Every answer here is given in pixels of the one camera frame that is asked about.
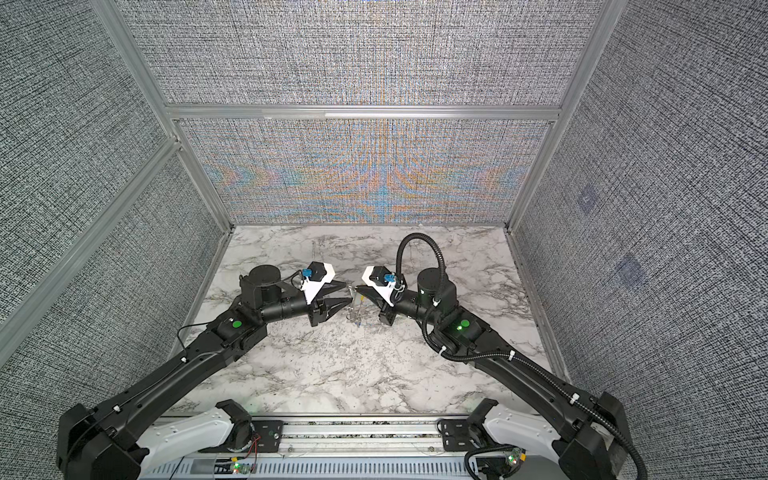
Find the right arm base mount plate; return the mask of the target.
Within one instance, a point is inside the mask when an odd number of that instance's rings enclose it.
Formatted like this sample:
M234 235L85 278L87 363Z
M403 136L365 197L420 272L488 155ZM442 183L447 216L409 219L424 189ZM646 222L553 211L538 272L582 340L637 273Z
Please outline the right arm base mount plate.
M519 448L519 445L493 440L479 421L468 418L440 418L436 422L443 449L446 452L471 452L481 449L500 448L502 451Z

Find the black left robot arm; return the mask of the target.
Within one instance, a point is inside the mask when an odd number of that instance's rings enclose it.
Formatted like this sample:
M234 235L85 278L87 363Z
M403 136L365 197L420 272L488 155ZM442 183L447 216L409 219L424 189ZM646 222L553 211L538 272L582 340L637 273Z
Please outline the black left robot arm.
M346 283L329 263L312 262L283 278L278 267L259 265L241 277L241 292L189 345L100 404L77 404L59 420L56 464L67 479L138 479L197 450L238 452L258 435L252 417L234 400L179 423L156 420L214 373L239 360L268 334L271 323L305 316L317 326L345 306L335 292Z

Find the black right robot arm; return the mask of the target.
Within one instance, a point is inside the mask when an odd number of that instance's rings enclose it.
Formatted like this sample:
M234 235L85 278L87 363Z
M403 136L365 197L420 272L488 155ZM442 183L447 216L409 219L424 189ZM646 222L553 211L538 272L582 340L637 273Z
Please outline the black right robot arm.
M497 400L482 400L466 421L466 467L476 456L507 452L514 469L532 454L557 464L569 479L616 479L630 460L637 478L647 478L623 404L609 393L594 396L570 384L513 347L459 304L444 271L421 271L415 290L384 266L367 267L362 281L357 292L379 307L384 323L399 315L415 320L438 356L489 375L540 416L539 422L524 420Z

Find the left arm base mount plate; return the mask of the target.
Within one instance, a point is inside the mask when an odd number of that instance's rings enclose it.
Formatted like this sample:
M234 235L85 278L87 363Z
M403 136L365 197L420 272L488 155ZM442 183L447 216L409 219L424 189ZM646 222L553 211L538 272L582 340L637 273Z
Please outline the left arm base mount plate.
M282 441L285 423L281 420L256 419L238 422L219 445L200 450L200 453L277 453Z

